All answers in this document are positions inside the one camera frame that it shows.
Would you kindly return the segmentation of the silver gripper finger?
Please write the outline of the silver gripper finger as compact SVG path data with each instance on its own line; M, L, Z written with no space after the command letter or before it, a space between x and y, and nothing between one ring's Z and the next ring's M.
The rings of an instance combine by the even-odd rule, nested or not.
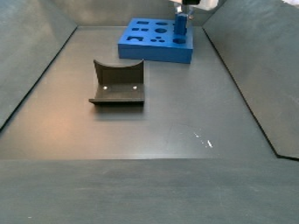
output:
M188 19L192 19L194 18L194 8L191 7L191 6L188 6L188 13L187 13L187 15L188 15Z
M175 6L175 13L176 14L182 14L183 13L183 7L180 5Z

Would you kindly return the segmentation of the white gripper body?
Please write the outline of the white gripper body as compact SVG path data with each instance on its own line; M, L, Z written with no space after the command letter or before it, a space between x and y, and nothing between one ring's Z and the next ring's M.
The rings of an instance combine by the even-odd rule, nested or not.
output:
M219 0L170 0L175 6L182 6L182 10L184 6L191 6L192 8L211 11L216 8L219 4Z

